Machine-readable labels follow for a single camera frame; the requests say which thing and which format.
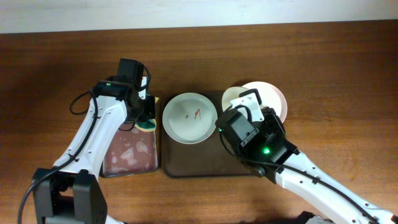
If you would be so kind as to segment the green and yellow sponge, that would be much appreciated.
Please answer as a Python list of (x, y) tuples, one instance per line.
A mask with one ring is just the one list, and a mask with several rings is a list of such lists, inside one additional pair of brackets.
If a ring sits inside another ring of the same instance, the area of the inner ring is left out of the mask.
[(149, 119), (147, 121), (138, 121), (135, 124), (135, 127), (143, 132), (149, 133), (149, 132), (153, 132), (156, 130), (157, 127), (157, 109), (158, 109), (158, 102), (159, 98), (155, 97), (155, 117), (152, 119)]

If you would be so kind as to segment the pink plate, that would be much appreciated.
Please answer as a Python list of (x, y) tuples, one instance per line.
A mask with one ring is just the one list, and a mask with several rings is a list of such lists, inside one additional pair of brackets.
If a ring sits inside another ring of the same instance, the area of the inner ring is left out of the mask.
[(283, 93), (274, 85), (267, 82), (249, 82), (243, 85), (247, 89), (257, 89), (261, 97), (260, 109), (272, 108), (282, 123), (287, 117), (287, 101)]

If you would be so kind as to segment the pale green plate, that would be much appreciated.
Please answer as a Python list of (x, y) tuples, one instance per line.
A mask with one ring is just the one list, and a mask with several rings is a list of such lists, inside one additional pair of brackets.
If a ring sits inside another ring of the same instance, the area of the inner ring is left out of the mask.
[(217, 110), (209, 98), (198, 93), (182, 93), (166, 103), (162, 125), (173, 140), (197, 144), (213, 134), (217, 118)]

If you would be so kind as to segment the cream white plate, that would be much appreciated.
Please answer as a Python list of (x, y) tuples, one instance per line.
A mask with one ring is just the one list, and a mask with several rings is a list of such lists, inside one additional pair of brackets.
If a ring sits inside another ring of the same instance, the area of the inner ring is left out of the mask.
[(223, 111), (225, 111), (227, 108), (229, 108), (232, 105), (232, 103), (231, 103), (232, 100), (239, 98), (239, 94), (243, 93), (247, 90), (248, 90), (247, 88), (242, 87), (242, 86), (233, 86), (233, 87), (228, 88), (223, 93), (223, 96), (221, 99), (221, 106), (222, 106)]

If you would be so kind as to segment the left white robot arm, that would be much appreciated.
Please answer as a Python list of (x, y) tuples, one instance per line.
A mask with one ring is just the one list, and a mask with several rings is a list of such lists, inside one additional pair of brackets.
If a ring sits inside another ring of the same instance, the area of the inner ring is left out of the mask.
[(101, 80), (88, 90), (86, 116), (52, 168), (36, 170), (27, 193), (34, 197), (37, 223), (117, 223), (98, 183), (108, 148), (119, 127), (155, 118), (148, 78)]

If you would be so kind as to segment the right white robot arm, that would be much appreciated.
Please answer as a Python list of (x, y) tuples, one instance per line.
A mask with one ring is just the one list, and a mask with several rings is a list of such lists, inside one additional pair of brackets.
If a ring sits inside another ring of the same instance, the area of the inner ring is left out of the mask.
[(252, 174), (303, 198), (330, 223), (397, 223), (397, 215), (357, 196), (288, 141), (272, 108), (261, 112), (255, 121), (250, 111), (228, 108), (215, 123), (223, 147)]

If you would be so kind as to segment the black tray with soapy water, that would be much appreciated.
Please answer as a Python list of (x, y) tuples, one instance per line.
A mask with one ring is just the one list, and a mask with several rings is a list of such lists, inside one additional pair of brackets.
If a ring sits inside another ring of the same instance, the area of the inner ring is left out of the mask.
[(116, 131), (104, 157), (100, 176), (110, 178), (157, 170), (157, 131), (146, 133), (138, 130), (135, 124), (124, 123)]

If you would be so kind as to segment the large brown serving tray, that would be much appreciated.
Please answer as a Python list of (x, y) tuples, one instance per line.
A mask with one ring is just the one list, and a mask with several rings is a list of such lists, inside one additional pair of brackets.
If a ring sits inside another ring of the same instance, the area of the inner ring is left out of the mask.
[[(210, 99), (219, 118), (224, 112), (221, 106), (221, 92), (199, 94)], [(208, 139), (197, 144), (182, 144), (169, 137), (162, 126), (161, 158), (165, 174), (172, 178), (251, 176), (250, 170), (227, 153), (220, 141), (219, 133), (216, 126)]]

